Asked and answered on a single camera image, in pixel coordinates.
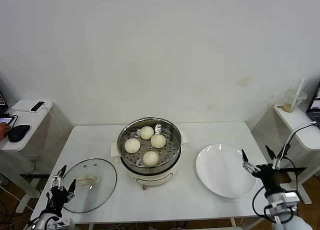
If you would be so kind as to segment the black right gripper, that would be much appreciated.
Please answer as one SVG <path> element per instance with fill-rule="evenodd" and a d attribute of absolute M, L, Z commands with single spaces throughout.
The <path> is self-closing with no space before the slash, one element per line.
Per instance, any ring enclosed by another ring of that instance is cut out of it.
<path fill-rule="evenodd" d="M 266 145 L 266 151 L 272 160 L 272 164 L 260 164 L 254 166 L 249 162 L 248 157 L 245 151 L 242 149 L 242 167 L 255 178 L 258 178 L 262 181 L 262 184 L 265 188 L 265 194 L 278 194 L 286 193 L 287 191 L 281 187 L 277 181 L 277 174 L 279 169 L 278 161 L 275 153 Z"/>

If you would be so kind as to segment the person's hand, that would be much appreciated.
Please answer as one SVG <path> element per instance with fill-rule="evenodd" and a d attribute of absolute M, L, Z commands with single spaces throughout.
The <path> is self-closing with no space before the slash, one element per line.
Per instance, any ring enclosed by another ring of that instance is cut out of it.
<path fill-rule="evenodd" d="M 0 123 L 0 140 L 3 140 L 11 131 L 11 126 L 5 122 Z"/>

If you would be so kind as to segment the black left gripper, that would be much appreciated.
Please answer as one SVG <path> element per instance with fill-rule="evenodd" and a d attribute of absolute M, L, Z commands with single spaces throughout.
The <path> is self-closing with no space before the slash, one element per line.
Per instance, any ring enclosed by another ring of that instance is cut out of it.
<path fill-rule="evenodd" d="M 64 204 L 69 202 L 75 196 L 76 179 L 72 181 L 68 190 L 63 187 L 63 178 L 67 166 L 64 165 L 56 175 L 53 176 L 50 192 L 52 194 L 52 206 L 50 207 L 55 213 L 60 213 Z"/>

